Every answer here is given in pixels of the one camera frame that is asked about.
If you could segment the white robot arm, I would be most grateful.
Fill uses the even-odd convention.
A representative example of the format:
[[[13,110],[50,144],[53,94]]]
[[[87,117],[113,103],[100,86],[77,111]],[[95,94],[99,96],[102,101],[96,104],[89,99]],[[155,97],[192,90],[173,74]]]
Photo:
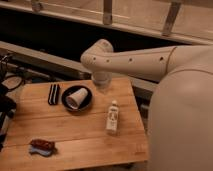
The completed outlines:
[[[101,39],[81,63],[158,83],[149,107],[149,171],[213,171],[213,45],[115,52]]]

